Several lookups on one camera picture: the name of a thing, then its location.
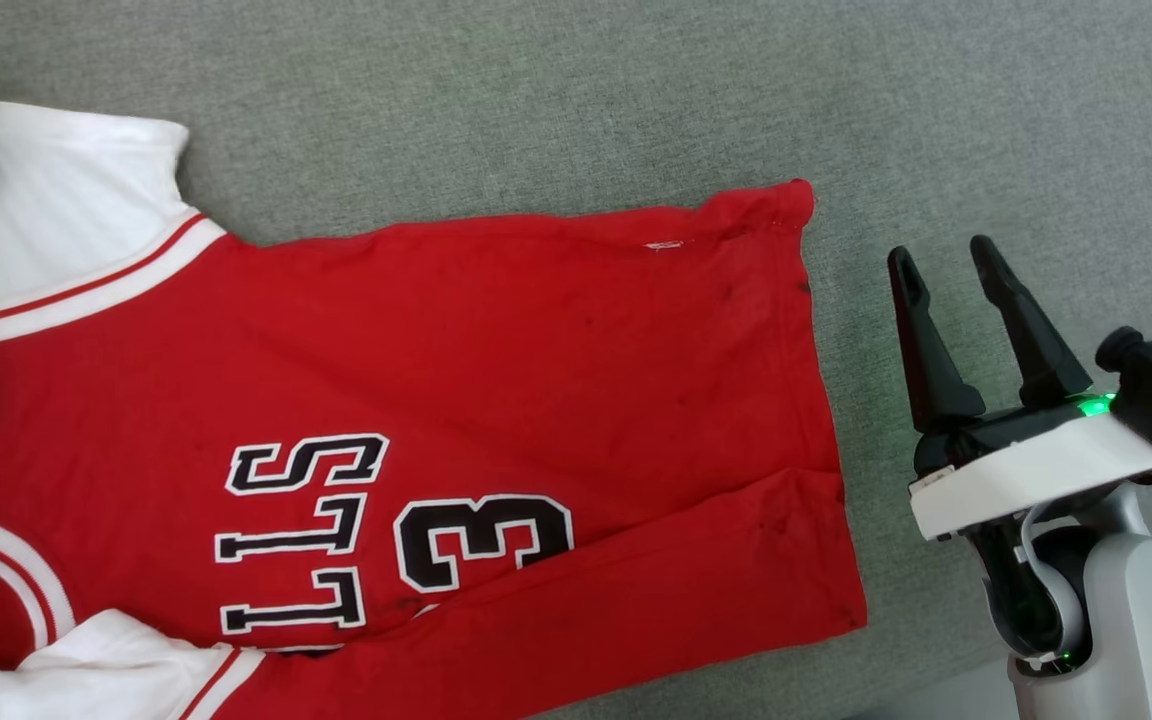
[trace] white trim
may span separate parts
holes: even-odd
[[[202,696],[198,705],[194,706],[194,711],[189,712],[188,720],[209,720],[220,710],[220,706],[225,702],[229,700],[229,696],[234,691],[237,691],[238,685],[242,685],[247,682],[247,679],[252,676],[256,667],[260,666],[260,661],[265,660],[264,652],[252,650],[237,650],[236,652],[238,652],[237,659],[234,659],[229,669],[225,670],[225,674],[211,688],[207,688],[207,694]],[[228,653],[221,659],[220,664],[225,665],[227,660],[229,660]]]
[[[24,606],[24,614],[29,616],[29,624],[33,628],[33,650],[47,647],[47,620],[41,614],[41,604],[38,597],[29,589],[29,583],[20,577],[20,573],[13,570],[6,562],[0,560],[0,579],[17,593],[20,605]]]
[[[146,250],[120,263],[114,268],[101,270],[94,276],[76,279],[76,281],[67,283],[65,287],[50,288],[48,291],[31,300],[14,300],[10,306],[45,300],[45,297],[58,295],[61,291],[69,291],[73,288],[99,281],[103,276],[123,272],[123,270],[145,260],[147,256],[161,249],[164,243],[170,240],[173,234],[180,229],[180,225],[188,222],[189,219],[196,215],[198,215],[198,211],[195,209],[189,209],[185,213],[180,214],[168,225],[168,229],[161,233],[156,242],[146,247]],[[106,285],[92,288],[90,291],[67,297],[67,300],[51,302],[48,305],[37,306],[33,310],[23,311],[23,313],[8,314],[5,318],[0,318],[0,341],[25,336],[29,333],[36,333],[46,328],[54,328],[56,325],[74,323],[74,320],[86,318],[89,314],[100,313],[101,310],[118,305],[120,302],[132,300],[132,297],[150,290],[150,288],[177,273],[197,258],[198,255],[202,255],[202,251],[206,250],[207,247],[211,247],[212,242],[215,242],[223,235],[225,230],[220,225],[211,222],[207,218],[203,218],[192,228],[189,228],[183,236],[180,236],[170,249],[166,250],[159,258],[143,266],[143,268],[134,270],[132,273],[115,279],[115,281],[109,281]]]
[[[296,611],[347,611],[344,605],[344,583],[333,583],[324,579],[326,574],[342,573],[351,579],[353,601],[358,612],[357,620],[346,620],[343,615],[332,617],[294,617],[291,620],[250,620],[244,619],[242,628],[229,627],[229,612],[238,611],[243,614],[270,614],[271,612],[296,612]],[[302,602],[301,605],[275,605],[268,607],[252,607],[251,605],[225,605],[220,609],[220,632],[227,635],[247,635],[253,628],[283,628],[283,626],[326,626],[333,624],[338,629],[362,628],[367,623],[367,613],[362,602],[362,583],[358,582],[357,568],[319,568],[310,573],[314,589],[332,591],[332,602]]]
[[[17,591],[20,601],[26,606],[26,609],[29,609],[30,602],[35,602],[36,606],[41,604],[37,619],[32,614],[29,616],[29,620],[35,621],[36,642],[38,632],[41,632],[41,642],[37,642],[37,647],[47,644],[47,626],[44,617],[41,617],[43,611],[50,613],[51,623],[56,629],[56,638],[65,637],[66,632],[73,630],[74,611],[69,605],[69,597],[65,593],[65,585],[60,584],[60,578],[56,577],[55,571],[52,571],[47,561],[41,559],[41,555],[38,555],[36,550],[29,547],[29,543],[23,541],[23,539],[20,539],[3,528],[0,528],[0,555],[15,562],[20,569],[24,570],[29,575],[29,578],[38,586],[38,591],[41,592],[41,597],[36,597],[33,591],[29,589],[28,583],[20,577],[18,573],[0,561],[0,578],[3,578],[5,582],[8,582]],[[3,574],[3,570],[20,579],[20,584],[14,584],[8,575]]]

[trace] jersey sleeve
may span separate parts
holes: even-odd
[[[838,477],[786,470],[332,655],[272,655],[217,717],[525,717],[850,632],[865,609],[841,503]]]
[[[813,205],[793,181],[699,209],[399,223],[250,247],[209,281],[263,351],[668,501],[641,521],[786,467],[838,470],[799,256]]]
[[[204,720],[264,659],[237,647],[194,647],[122,612],[105,611],[16,670],[0,670],[0,719]]]

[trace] white sleeve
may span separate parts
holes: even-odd
[[[105,611],[16,670],[0,670],[0,719],[204,720],[264,657],[241,647],[194,647]]]

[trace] gray couch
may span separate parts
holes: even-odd
[[[973,233],[1084,359],[1116,325],[1152,334],[1152,0],[0,0],[0,99],[191,127],[187,199],[260,243],[814,183],[870,626],[554,719],[833,719],[1001,655],[967,545],[920,541],[905,505],[890,247],[993,406],[1020,374]]]

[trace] jersey armhole trim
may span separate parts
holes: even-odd
[[[29,543],[5,528],[0,528],[0,579],[26,609],[35,650],[74,629],[73,606],[55,571]]]

